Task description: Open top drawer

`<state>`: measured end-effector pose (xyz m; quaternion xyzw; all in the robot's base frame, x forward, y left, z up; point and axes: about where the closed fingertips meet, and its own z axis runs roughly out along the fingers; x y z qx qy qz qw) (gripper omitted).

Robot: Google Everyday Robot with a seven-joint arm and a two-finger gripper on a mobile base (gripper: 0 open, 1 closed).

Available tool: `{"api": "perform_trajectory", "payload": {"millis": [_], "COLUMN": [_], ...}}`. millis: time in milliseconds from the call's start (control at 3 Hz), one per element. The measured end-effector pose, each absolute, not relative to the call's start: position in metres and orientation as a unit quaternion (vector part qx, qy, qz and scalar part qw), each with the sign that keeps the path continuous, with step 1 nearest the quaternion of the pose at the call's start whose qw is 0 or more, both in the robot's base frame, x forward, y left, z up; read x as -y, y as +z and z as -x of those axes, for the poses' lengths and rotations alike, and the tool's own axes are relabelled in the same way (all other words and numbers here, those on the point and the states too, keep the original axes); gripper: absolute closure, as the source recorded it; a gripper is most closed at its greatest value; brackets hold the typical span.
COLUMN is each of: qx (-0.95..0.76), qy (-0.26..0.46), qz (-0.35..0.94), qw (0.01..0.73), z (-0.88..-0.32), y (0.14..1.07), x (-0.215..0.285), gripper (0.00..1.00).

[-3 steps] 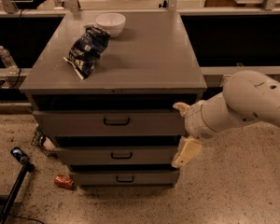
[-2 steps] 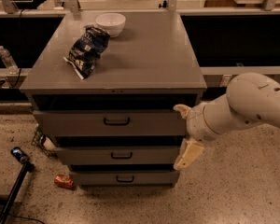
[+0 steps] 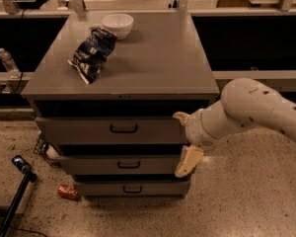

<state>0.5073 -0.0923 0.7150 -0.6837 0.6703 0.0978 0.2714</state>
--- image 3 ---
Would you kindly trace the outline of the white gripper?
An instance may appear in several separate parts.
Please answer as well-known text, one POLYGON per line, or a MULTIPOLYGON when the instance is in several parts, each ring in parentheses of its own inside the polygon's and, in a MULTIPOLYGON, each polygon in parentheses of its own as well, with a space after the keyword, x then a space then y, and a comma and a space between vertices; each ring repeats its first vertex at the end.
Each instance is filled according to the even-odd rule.
POLYGON ((204 156, 200 147, 211 147, 217 139, 212 137, 204 128, 202 123, 203 109, 192 113, 175 112, 173 118, 177 119, 182 126, 185 126, 185 136, 191 146, 184 146, 180 162, 176 168, 175 176, 183 178, 190 174, 204 156))

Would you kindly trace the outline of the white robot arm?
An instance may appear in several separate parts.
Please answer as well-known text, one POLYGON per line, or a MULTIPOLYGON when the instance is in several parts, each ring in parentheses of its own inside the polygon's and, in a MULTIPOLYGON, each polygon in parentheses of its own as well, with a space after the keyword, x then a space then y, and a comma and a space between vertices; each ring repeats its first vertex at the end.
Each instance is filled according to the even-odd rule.
POLYGON ((176 112, 174 118, 185 128, 189 142, 182 149, 175 172, 178 178, 191 173, 204 156, 204 150, 219 139, 257 125, 277 131, 296 143, 296 103, 254 79, 234 79, 225 85, 215 104, 192 114, 176 112))

